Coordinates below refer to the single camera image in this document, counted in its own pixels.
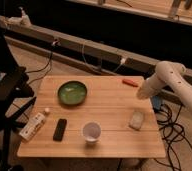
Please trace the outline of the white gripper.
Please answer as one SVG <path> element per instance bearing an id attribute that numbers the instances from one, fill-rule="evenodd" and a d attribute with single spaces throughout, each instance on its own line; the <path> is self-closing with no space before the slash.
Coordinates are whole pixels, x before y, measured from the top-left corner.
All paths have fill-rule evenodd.
<path id="1" fill-rule="evenodd" d="M 158 78 L 156 74 L 147 78 L 137 91 L 138 99 L 148 99 L 157 95 L 163 88 L 163 82 Z"/>

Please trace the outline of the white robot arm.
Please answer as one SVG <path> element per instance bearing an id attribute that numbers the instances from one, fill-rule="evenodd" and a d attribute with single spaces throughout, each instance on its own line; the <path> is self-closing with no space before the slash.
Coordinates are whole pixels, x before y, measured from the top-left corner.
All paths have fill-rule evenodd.
<path id="1" fill-rule="evenodd" d="M 147 78 L 139 88 L 137 97 L 147 99 L 169 86 L 192 114 L 192 85 L 184 78 L 186 68 L 183 64 L 169 61 L 158 62 L 155 73 Z"/>

